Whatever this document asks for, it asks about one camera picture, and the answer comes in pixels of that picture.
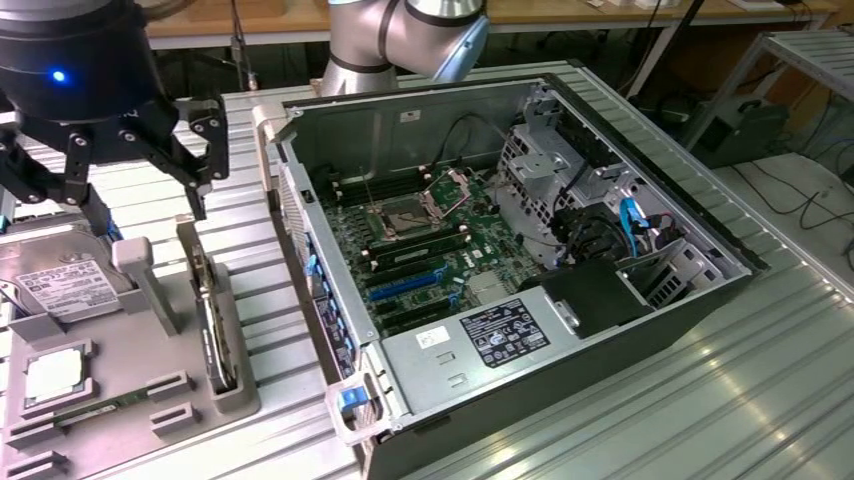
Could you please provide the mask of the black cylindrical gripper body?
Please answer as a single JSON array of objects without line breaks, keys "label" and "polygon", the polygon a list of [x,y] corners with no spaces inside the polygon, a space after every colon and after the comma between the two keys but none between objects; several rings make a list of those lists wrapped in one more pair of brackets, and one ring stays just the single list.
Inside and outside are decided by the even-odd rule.
[{"label": "black cylindrical gripper body", "polygon": [[2,93],[21,130],[65,152],[85,134],[94,158],[137,158],[129,129],[162,151],[177,145],[178,111],[167,100],[141,12],[90,12],[50,21],[2,21]]}]

